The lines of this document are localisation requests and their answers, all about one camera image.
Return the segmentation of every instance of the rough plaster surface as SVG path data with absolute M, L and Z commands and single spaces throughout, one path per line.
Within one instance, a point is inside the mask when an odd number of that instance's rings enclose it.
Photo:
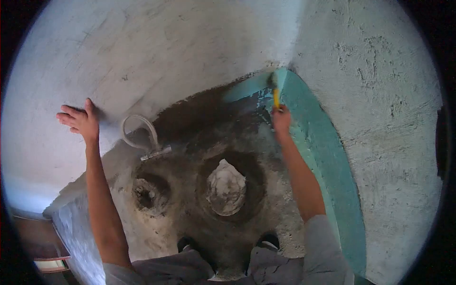
M 394 1 L 51 1 L 14 65 L 2 114 L 13 207 L 41 212 L 85 170 L 61 104 L 105 112 L 101 152 L 129 112 L 288 65 L 337 129 L 359 189 L 368 279 L 393 284 L 427 236 L 440 198 L 437 75 Z

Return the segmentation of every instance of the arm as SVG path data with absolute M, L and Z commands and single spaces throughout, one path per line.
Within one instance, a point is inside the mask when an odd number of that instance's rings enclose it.
M 84 108 L 86 112 L 80 112 L 63 105 L 61 109 L 65 113 L 58 113 L 56 117 L 61 124 L 69 126 L 72 133 L 81 134 L 86 143 L 88 213 L 101 260 L 133 269 L 122 222 L 104 176 L 98 120 L 90 99 L 86 99 Z
M 276 138 L 282 146 L 282 155 L 290 175 L 293 197 L 302 220 L 307 222 L 315 215 L 325 215 L 325 204 L 315 176 L 302 159 L 290 136 L 290 112 L 284 105 L 281 105 L 281 109 L 283 112 L 273 109 L 273 125 Z
M 283 105 L 281 108 L 283 112 L 273 110 L 274 129 L 288 167 L 293 196 L 306 223 L 303 284 L 353 284 L 353 273 L 326 217 L 320 186 L 289 134 L 290 112 Z

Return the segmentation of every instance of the person's left hand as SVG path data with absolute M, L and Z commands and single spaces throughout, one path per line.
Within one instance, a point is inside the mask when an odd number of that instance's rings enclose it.
M 92 101 L 87 98 L 84 111 L 78 111 L 67 105 L 60 108 L 64 113 L 57 113 L 56 118 L 61 124 L 70 127 L 70 132 L 81 134 L 86 144 L 98 143 L 99 125 Z

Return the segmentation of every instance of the person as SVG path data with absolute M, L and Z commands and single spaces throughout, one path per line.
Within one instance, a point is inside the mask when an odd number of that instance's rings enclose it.
M 178 254 L 131 262 L 128 244 L 103 172 L 99 151 L 99 126 L 94 105 L 85 101 L 85 112 L 62 106 L 61 124 L 81 134 L 86 143 L 89 220 L 98 247 L 107 285 L 212 284 L 216 264 L 198 252 L 191 238 L 178 242 Z M 320 186 L 302 159 L 289 134 L 288 109 L 274 108 L 272 122 L 287 166 L 293 197 L 305 223 L 304 258 L 278 255 L 277 237 L 265 234 L 251 251 L 246 277 L 226 284 L 353 284 L 354 275 L 326 217 Z

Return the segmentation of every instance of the hole in floor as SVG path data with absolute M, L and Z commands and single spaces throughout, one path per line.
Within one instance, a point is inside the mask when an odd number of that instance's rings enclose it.
M 211 183 L 208 183 L 208 178 L 223 159 L 245 177 L 245 194 L 243 197 L 235 195 L 234 199 L 237 200 L 231 205 L 234 206 L 235 210 L 231 212 L 221 212 L 223 205 L 222 207 L 215 205 L 215 200 L 208 198 L 211 195 Z M 244 223 L 258 214 L 263 207 L 266 193 L 265 183 L 264 171 L 254 153 L 226 150 L 203 162 L 197 176 L 196 200 L 200 208 L 214 219 L 231 223 Z
M 153 217 L 164 215 L 171 197 L 168 181 L 156 174 L 140 172 L 133 181 L 136 207 Z

